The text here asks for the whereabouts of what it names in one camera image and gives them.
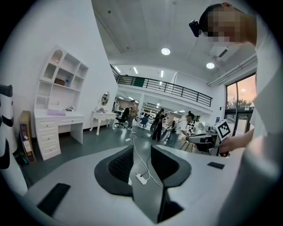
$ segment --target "man's neck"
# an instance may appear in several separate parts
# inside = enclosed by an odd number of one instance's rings
[[[256,46],[257,40],[257,28],[256,28],[256,17],[251,15],[246,15],[246,41]]]

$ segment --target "man's ear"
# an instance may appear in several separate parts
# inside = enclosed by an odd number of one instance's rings
[[[223,2],[223,3],[222,3],[222,6],[228,7],[228,8],[232,8],[232,7],[233,7],[231,4],[229,4],[229,3],[227,3],[227,2]]]

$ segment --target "balcony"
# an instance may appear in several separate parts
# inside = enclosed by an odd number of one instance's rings
[[[179,97],[183,97],[190,101],[197,102],[201,105],[205,105],[210,107],[212,98],[197,92],[195,90],[191,90],[182,86],[178,86],[172,83],[162,82],[155,79],[147,79],[142,77],[134,77],[134,76],[125,76],[120,75],[118,79],[118,84],[129,85],[135,87],[141,87],[146,89],[157,90],[160,92],[165,92],[168,94],[176,95]]]

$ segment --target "tree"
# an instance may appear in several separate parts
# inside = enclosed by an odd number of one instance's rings
[[[239,99],[239,107],[244,108],[244,107],[250,107],[252,105],[251,101],[246,101],[244,99]],[[232,109],[232,108],[237,108],[237,100],[233,98],[232,101],[227,102],[227,108]]]

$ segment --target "cardboard box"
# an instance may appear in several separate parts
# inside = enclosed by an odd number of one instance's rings
[[[29,111],[22,111],[19,117],[19,130],[27,161],[36,162],[31,142],[31,113]]]

